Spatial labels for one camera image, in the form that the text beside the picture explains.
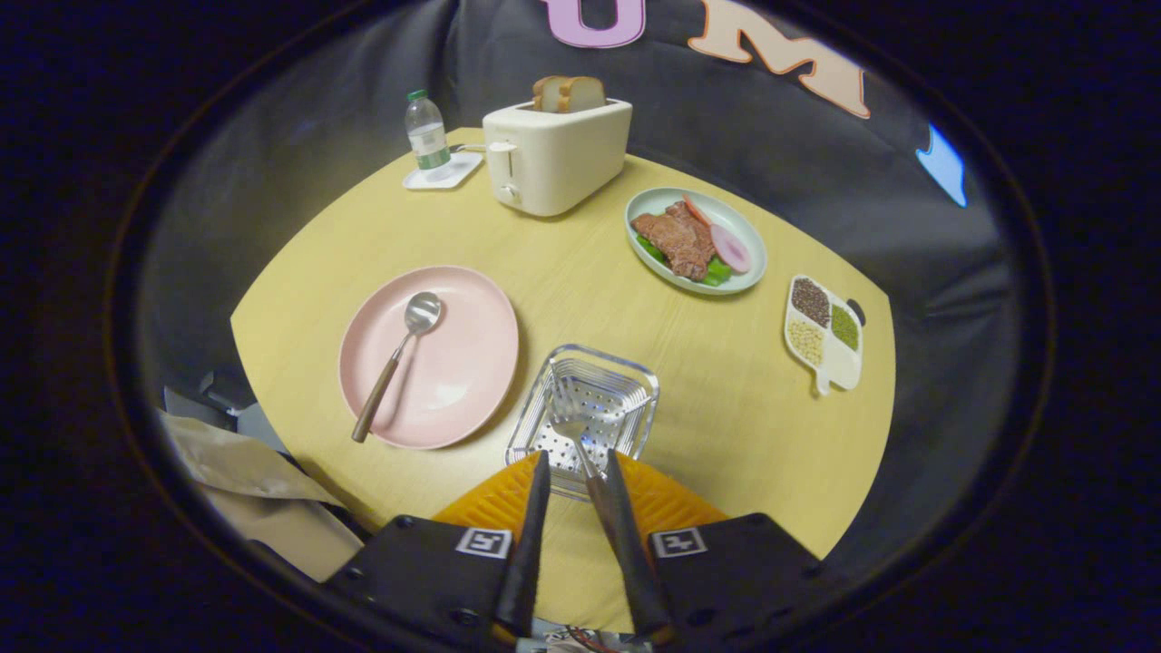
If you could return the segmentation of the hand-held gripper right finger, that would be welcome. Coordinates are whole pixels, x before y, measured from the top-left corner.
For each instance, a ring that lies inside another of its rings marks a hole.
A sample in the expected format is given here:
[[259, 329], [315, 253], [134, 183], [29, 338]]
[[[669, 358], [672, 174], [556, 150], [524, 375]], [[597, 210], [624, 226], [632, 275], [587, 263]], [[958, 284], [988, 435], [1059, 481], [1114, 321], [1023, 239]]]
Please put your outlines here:
[[634, 629], [655, 648], [776, 648], [824, 600], [824, 564], [776, 521], [728, 516], [616, 451], [604, 521]]

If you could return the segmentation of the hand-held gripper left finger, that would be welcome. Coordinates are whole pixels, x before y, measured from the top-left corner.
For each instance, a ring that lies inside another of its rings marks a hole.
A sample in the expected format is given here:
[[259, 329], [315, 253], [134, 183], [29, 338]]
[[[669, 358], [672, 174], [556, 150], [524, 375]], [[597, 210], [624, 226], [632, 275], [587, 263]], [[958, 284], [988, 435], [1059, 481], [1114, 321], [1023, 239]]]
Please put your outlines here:
[[512, 650], [533, 629], [551, 467], [526, 455], [432, 518], [398, 515], [325, 587], [413, 650]]

